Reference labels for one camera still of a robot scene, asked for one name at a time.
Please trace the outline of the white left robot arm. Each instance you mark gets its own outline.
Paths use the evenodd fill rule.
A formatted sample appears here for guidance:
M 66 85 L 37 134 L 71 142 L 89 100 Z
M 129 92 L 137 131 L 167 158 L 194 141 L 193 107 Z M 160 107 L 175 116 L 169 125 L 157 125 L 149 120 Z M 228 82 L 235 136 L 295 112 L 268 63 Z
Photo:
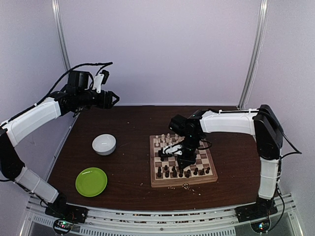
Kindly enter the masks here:
M 111 65 L 112 62 L 82 63 L 68 69 L 42 99 L 0 124 L 2 181 L 36 195 L 59 218 L 71 213 L 66 196 L 27 167 L 16 148 L 41 127 L 69 113 L 76 117 L 90 108 L 113 108 L 120 98 L 102 89 L 109 78 L 106 67 Z

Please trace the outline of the dark rook chess piece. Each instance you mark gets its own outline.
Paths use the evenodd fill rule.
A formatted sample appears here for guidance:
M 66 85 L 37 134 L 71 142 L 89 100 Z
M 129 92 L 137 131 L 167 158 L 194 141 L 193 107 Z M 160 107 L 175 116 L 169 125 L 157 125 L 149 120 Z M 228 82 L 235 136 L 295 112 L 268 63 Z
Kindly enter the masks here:
M 157 177 L 158 178 L 162 178 L 163 174 L 162 174 L 162 168 L 158 167 L 158 171 L 157 171 Z

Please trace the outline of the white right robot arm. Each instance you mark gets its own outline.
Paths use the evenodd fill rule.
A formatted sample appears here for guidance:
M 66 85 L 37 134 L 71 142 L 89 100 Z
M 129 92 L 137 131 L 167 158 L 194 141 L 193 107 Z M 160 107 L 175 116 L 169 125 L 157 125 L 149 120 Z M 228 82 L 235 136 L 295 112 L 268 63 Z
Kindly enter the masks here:
M 305 124 L 300 119 L 291 123 L 284 122 L 283 128 L 289 139 L 303 153 L 306 152 L 304 141 Z M 207 139 L 213 142 L 210 152 L 218 172 L 218 181 L 194 185 L 195 192 L 176 188 L 164 189 L 160 197 L 160 210 L 194 210 L 216 207 L 233 207 L 234 205 L 255 202 L 259 188 L 260 161 L 253 137 L 241 133 L 211 133 Z M 292 155 L 287 162 L 283 160 L 281 188 L 291 192 L 298 209 L 304 204 L 303 186 L 299 186 L 298 171 L 293 167 L 302 160 L 300 155 Z

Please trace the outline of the dark knight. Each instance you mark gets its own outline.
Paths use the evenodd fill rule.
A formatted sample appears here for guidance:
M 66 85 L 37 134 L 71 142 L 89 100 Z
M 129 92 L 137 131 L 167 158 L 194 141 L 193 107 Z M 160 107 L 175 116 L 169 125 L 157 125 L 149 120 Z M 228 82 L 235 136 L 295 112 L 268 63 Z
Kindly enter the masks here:
M 205 175 L 205 171 L 204 171 L 204 169 L 202 169 L 202 170 L 199 172 L 199 175 L 200 175 L 200 176 Z

